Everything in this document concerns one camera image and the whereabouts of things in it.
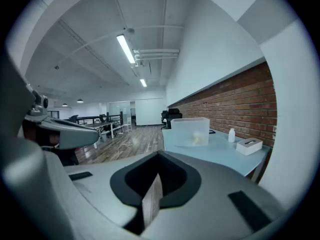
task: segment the translucent plastic box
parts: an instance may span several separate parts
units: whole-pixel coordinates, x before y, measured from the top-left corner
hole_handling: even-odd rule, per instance
[[[175,146],[207,146],[210,120],[204,117],[172,119]]]

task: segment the white bottle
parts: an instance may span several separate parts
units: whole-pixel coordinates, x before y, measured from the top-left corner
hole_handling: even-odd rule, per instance
[[[229,131],[229,137],[228,137],[228,141],[229,142],[235,142],[236,139],[236,132],[234,128],[231,128]]]

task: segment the brick wall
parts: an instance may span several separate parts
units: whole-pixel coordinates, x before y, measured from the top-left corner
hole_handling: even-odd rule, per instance
[[[169,108],[178,108],[183,118],[208,118],[213,129],[228,133],[234,128],[236,136],[254,137],[273,147],[277,125],[273,84],[268,64],[264,62]]]

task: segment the wooden floor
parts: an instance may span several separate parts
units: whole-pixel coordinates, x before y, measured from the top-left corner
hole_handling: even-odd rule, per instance
[[[114,139],[111,139],[109,135],[109,138],[100,143],[97,149],[94,148],[94,145],[86,146],[76,151],[75,155],[80,165],[89,165],[164,150],[161,127],[163,125],[134,126],[134,122],[132,122],[132,131],[129,131],[129,133],[118,134]],[[122,145],[119,148],[118,156],[118,147],[124,142],[131,145]]]

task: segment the fluorescent ceiling light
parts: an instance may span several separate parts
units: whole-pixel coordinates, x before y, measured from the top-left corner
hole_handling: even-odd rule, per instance
[[[123,34],[121,34],[121,35],[118,35],[116,37],[116,39],[118,39],[118,42],[121,45],[121,47],[122,47],[126,57],[128,58],[129,62],[132,63],[132,64],[135,64],[136,61],[135,61],[134,57],[131,54],[131,51],[130,51],[129,46],[128,46],[127,42],[126,42],[125,36]]]
[[[140,79],[140,81],[141,81],[141,84],[143,85],[143,87],[147,87],[147,84],[144,79]]]

